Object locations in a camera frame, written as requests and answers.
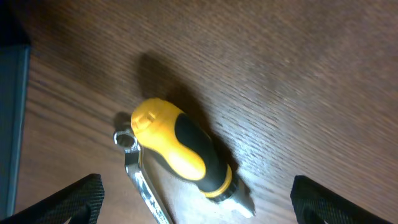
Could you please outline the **yellow black screwdriver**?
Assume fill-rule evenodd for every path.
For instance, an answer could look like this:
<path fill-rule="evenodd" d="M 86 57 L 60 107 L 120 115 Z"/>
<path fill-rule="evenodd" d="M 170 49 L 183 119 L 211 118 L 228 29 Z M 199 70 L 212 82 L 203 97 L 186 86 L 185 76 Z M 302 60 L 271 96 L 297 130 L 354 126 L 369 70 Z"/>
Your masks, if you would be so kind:
<path fill-rule="evenodd" d="M 195 184 L 208 200 L 246 218 L 255 216 L 243 181 L 218 155 L 209 135 L 180 108 L 160 98 L 145 100 L 132 112 L 131 128 L 141 146 L 158 153 L 169 169 Z"/>

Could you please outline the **silver combination wrench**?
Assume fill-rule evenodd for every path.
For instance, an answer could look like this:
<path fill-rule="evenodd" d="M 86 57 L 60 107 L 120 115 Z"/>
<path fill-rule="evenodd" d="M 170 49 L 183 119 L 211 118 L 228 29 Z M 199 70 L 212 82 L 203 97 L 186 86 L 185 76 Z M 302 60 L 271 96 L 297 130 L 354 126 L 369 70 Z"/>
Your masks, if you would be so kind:
<path fill-rule="evenodd" d="M 144 203 L 158 224 L 174 224 L 172 217 L 160 199 L 146 171 L 144 147 L 138 142 L 131 128 L 115 131 L 114 143 L 124 150 L 124 166 Z"/>

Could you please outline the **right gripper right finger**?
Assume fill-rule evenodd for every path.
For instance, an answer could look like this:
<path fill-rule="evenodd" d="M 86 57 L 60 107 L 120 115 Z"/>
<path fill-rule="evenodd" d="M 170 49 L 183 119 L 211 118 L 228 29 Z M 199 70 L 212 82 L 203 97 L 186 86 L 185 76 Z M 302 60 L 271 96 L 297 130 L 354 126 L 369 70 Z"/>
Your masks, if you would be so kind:
<path fill-rule="evenodd" d="M 298 224 L 391 224 L 304 175 L 295 176 L 290 198 Z"/>

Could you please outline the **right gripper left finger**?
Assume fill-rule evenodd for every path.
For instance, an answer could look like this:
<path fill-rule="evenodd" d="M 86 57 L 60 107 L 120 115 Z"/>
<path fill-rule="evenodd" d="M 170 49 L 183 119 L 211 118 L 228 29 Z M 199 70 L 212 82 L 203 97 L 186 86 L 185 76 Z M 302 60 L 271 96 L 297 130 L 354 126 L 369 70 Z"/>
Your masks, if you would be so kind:
<path fill-rule="evenodd" d="M 96 224 L 104 200 L 99 174 L 90 174 L 27 209 L 1 220 L 1 224 Z"/>

